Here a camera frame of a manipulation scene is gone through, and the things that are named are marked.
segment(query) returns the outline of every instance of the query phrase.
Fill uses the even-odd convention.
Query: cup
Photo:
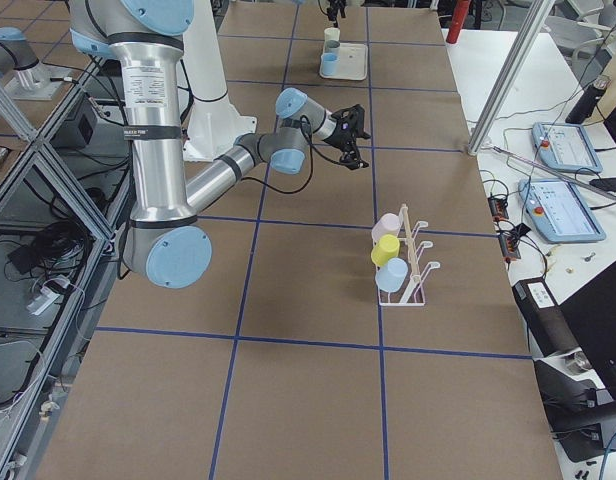
[[[339,57],[340,43],[337,40],[328,40],[324,45],[324,53],[334,53]]]
[[[394,213],[385,213],[379,221],[372,227],[370,234],[373,242],[377,243],[381,237],[387,234],[395,235],[401,230],[401,220]]]
[[[372,263],[378,267],[383,267],[388,263],[388,260],[399,255],[399,247],[399,239],[396,236],[390,234],[384,235],[372,249],[370,259]]]
[[[331,77],[337,71],[337,55],[334,53],[324,53],[321,56],[321,74]]]
[[[391,258],[375,274],[379,290],[394,293],[401,288],[408,275],[408,264],[401,258]]]
[[[339,35],[341,31],[337,27],[328,27],[324,30],[324,42],[328,40],[339,41]]]

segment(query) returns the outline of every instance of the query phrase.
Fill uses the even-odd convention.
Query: device screen
[[[570,184],[560,181],[536,182],[531,183],[530,188],[556,234],[577,236],[598,233]]]
[[[548,138],[557,163],[591,167],[595,162],[577,127],[555,125],[548,130]]]

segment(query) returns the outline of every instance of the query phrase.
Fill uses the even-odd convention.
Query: small white cup
[[[394,213],[385,213],[379,221],[372,227],[372,239],[375,243],[384,235],[390,234],[398,236],[401,230],[401,220]]]
[[[339,41],[339,35],[341,34],[341,30],[336,27],[328,27],[324,30],[324,42],[328,40]]]

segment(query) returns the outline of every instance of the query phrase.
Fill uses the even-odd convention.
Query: white plate
[[[368,46],[363,43],[342,43],[335,74],[324,75],[320,68],[319,75],[330,79],[364,80],[368,75]]]

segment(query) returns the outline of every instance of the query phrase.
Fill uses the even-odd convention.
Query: label sticker
[[[128,108],[167,108],[166,74],[161,67],[125,67],[124,92]]]
[[[539,308],[548,308],[554,307],[555,303],[550,298],[548,291],[543,283],[529,283],[528,290],[530,290],[530,294],[532,298],[535,299],[535,303]]]

